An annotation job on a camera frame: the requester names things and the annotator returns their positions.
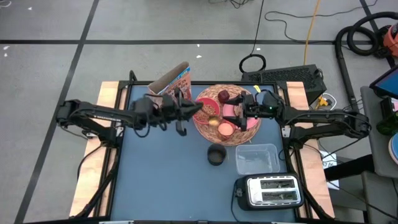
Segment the table leg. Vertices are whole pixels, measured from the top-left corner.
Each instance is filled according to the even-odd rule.
[[[327,181],[359,175],[366,170],[374,172],[372,154],[324,169]]]

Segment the black floor line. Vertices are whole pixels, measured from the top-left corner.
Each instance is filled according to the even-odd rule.
[[[58,99],[58,103],[56,105],[56,109],[55,109],[54,114],[52,116],[49,129],[47,130],[47,134],[45,135],[42,148],[41,148],[39,156],[38,156],[38,158],[36,160],[36,164],[35,164],[32,176],[30,177],[30,181],[29,181],[28,186],[26,188],[24,197],[23,197],[21,205],[20,205],[20,207],[18,209],[18,213],[16,215],[14,223],[18,223],[18,224],[19,223],[23,223],[24,220],[25,220],[27,209],[29,207],[29,204],[30,204],[30,201],[32,199],[34,190],[36,188],[37,181],[39,180],[40,173],[42,171],[45,158],[46,158],[47,153],[49,151],[49,147],[50,147],[51,140],[52,140],[54,132],[55,132],[55,128],[57,126],[57,124],[55,122],[55,116],[56,116],[56,113],[57,113],[57,111],[59,109],[59,106],[65,101],[65,98],[67,97],[68,90],[69,90],[70,84],[72,82],[73,75],[75,74],[75,70],[76,70],[80,55],[81,55],[81,51],[83,50],[84,41],[87,38],[87,34],[88,34],[89,29],[90,29],[91,22],[93,21],[94,14],[95,14],[96,8],[98,6],[98,1],[99,0],[94,0],[93,1],[93,5],[91,7],[90,13],[88,14],[88,18],[87,18],[85,27],[83,29],[83,33],[81,34],[80,41],[79,41],[78,46],[76,48],[75,55],[73,56],[72,62],[70,64],[68,75],[67,75],[67,77],[65,79],[65,83],[63,84],[62,91],[61,91],[60,97]]]
[[[366,16],[370,16],[372,13],[371,13],[371,11],[370,11],[368,5],[366,4],[366,1],[365,1],[365,0],[359,0],[359,1],[360,1],[361,4],[362,4],[363,10],[365,11]],[[371,24],[371,27],[372,27],[372,29],[373,29],[373,32],[376,33],[376,32],[379,30],[379,28],[378,28],[377,25],[376,25],[376,22],[375,22],[374,20],[369,21],[369,22],[370,22],[370,24]],[[391,56],[387,56],[387,57],[386,57],[386,60],[387,60],[387,62],[388,62],[388,64],[390,65],[391,68],[394,67],[394,66],[396,65],[394,59],[393,59]]]
[[[79,44],[80,40],[0,40],[0,44]],[[257,40],[264,45],[304,45],[305,40]],[[254,44],[254,40],[85,40],[84,44],[98,45],[167,45],[167,44]],[[310,40],[311,45],[333,45],[334,40]],[[370,41],[355,40],[356,45],[369,45]]]

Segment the blue table surface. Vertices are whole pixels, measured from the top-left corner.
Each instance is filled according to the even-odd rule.
[[[195,99],[208,86],[192,86]],[[252,86],[242,86],[255,93]],[[272,86],[261,89],[273,91]],[[147,93],[146,86],[134,86],[131,100]],[[166,131],[151,128],[148,137],[139,138],[132,129],[125,131],[112,221],[121,220],[208,220],[234,222],[230,205],[236,170],[235,148],[228,146],[227,156],[220,166],[207,161],[207,149],[212,144],[196,129],[192,120],[185,122],[187,136],[179,136],[175,124]],[[274,144],[282,150],[280,127],[273,119],[263,119],[251,143]],[[280,172],[286,164],[280,162]],[[294,211],[243,211],[234,200],[233,210],[241,222],[293,222]]]

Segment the vacuum hose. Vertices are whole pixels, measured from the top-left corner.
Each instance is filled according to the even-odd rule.
[[[377,38],[374,32],[370,31],[367,28],[361,27],[361,25],[363,25],[365,22],[369,22],[379,18],[391,18],[398,20],[398,12],[378,12],[370,16],[366,16],[365,18],[362,18],[358,22],[356,22],[353,26],[345,27],[336,36],[335,52],[336,52],[338,66],[340,68],[340,72],[343,77],[344,86],[347,91],[348,102],[351,105],[352,109],[355,111],[359,111],[359,109],[357,106],[354,90],[351,85],[351,80],[349,79],[346,62],[344,60],[344,55],[343,52],[341,51],[341,39],[345,33],[348,33],[347,45],[352,52],[362,56],[372,55],[373,53],[379,50],[380,45],[382,43],[380,43],[380,40]],[[353,40],[355,32],[360,32],[369,37],[372,44],[372,47],[369,50],[362,50],[355,45]]]

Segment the yellow object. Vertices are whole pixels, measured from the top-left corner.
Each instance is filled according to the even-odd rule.
[[[315,107],[315,109],[317,110],[320,106],[329,106],[329,103],[327,102],[327,100],[322,96],[319,96],[319,102],[318,102],[317,106]]]
[[[321,3],[321,0],[318,0],[317,6],[315,7],[315,11],[313,12],[313,15],[312,15],[311,25],[310,25],[310,29],[308,30],[307,39],[305,40],[304,65],[305,65],[306,62],[307,62],[307,47],[308,47],[308,41],[310,40],[310,36],[311,36],[311,31],[312,31],[313,23],[315,22],[315,17],[316,17],[316,15],[317,15],[317,12],[318,12],[320,3]]]
[[[258,93],[261,93],[261,90],[260,90],[260,87],[259,87],[259,86],[255,85],[255,86],[253,86],[253,87],[257,90]]]

